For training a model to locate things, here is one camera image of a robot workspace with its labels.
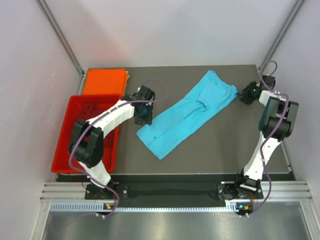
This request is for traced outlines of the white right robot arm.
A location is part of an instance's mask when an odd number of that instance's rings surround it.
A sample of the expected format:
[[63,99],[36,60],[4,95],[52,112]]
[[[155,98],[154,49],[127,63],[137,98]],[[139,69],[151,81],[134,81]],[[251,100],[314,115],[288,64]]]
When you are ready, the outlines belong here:
[[237,174],[234,183],[220,185],[218,193],[223,200],[259,197],[268,161],[282,141],[293,132],[299,103],[274,91],[275,84],[275,77],[261,75],[260,83],[252,81],[238,94],[244,104],[250,105],[258,101],[264,106],[264,110],[258,125],[259,139],[252,157]]

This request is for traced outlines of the light blue t shirt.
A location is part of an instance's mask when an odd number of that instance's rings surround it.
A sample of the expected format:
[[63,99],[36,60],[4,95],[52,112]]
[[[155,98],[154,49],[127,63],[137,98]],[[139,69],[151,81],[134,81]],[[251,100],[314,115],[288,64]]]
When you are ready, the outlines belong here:
[[184,98],[156,116],[137,137],[159,160],[226,108],[236,97],[234,85],[209,70]]

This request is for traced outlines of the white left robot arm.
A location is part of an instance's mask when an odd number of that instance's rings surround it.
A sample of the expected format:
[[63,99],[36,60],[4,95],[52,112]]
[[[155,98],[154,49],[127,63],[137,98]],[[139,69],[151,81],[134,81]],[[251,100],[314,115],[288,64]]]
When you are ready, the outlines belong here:
[[73,127],[68,152],[73,168],[74,158],[90,180],[86,187],[89,197],[107,199],[114,191],[111,176],[104,163],[104,140],[123,122],[134,118],[137,125],[151,125],[155,92],[146,86],[138,88],[133,95],[125,95],[108,110],[88,120],[78,119]]

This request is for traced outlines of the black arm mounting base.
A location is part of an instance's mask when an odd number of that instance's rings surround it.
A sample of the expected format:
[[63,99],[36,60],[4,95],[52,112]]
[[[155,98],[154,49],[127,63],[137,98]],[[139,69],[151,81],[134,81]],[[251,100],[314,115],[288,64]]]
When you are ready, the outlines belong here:
[[113,174],[108,189],[90,183],[86,200],[115,200],[120,208],[223,207],[224,201],[263,198],[262,189],[241,189],[232,174]]

